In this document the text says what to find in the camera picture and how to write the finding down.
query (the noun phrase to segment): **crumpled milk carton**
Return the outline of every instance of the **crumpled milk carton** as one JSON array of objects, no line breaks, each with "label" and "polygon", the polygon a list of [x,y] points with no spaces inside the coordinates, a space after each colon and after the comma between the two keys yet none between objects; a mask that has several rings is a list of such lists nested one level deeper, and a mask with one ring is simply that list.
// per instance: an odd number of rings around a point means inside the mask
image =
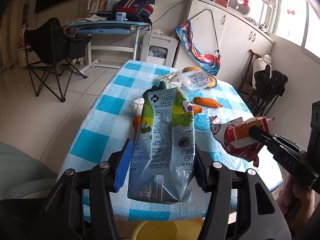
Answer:
[{"label": "crumpled milk carton", "polygon": [[128,198],[189,201],[195,135],[191,104],[179,88],[147,94],[130,164]]}]

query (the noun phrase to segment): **snack bag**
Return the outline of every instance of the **snack bag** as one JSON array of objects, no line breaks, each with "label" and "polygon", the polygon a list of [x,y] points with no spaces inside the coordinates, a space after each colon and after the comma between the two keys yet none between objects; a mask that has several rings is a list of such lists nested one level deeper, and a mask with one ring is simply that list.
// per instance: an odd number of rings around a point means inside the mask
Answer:
[{"label": "snack bag", "polygon": [[194,158],[192,105],[179,88],[149,92],[132,153],[128,198],[165,204],[188,201]]},{"label": "snack bag", "polygon": [[256,126],[269,133],[268,123],[275,119],[263,117],[250,118],[243,122],[242,117],[222,124],[217,116],[210,117],[210,130],[230,155],[242,158],[253,166],[259,166],[258,153],[263,144],[249,136],[249,128]]}]

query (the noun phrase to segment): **yellow bucket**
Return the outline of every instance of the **yellow bucket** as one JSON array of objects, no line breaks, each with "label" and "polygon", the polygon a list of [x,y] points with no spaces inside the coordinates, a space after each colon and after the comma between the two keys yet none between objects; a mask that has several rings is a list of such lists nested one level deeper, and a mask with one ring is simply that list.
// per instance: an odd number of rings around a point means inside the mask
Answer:
[{"label": "yellow bucket", "polygon": [[134,229],[131,240],[197,240],[204,219],[177,221],[142,221]]}]

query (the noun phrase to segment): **desk leg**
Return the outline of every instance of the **desk leg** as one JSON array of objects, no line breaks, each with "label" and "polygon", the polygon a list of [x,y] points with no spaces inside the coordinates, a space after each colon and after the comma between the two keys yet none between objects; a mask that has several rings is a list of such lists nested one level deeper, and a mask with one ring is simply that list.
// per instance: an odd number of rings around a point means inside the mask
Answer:
[{"label": "desk leg", "polygon": [[92,63],[92,58],[91,58],[91,41],[88,43],[88,64]]},{"label": "desk leg", "polygon": [[139,32],[140,32],[141,26],[137,26],[137,35],[136,35],[136,41],[134,43],[134,49],[133,49],[133,60],[136,60],[136,54],[137,54],[137,47],[138,47],[138,38],[139,38]]}]

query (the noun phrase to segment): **cabinet handle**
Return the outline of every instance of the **cabinet handle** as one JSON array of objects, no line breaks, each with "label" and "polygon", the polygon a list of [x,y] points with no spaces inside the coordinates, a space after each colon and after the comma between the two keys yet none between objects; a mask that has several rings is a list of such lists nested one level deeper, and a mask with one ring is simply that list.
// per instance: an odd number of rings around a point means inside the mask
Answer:
[{"label": "cabinet handle", "polygon": [[222,22],[222,24],[221,25],[224,25],[224,23],[226,22],[226,15],[224,15],[224,17],[223,17],[223,22]]}]

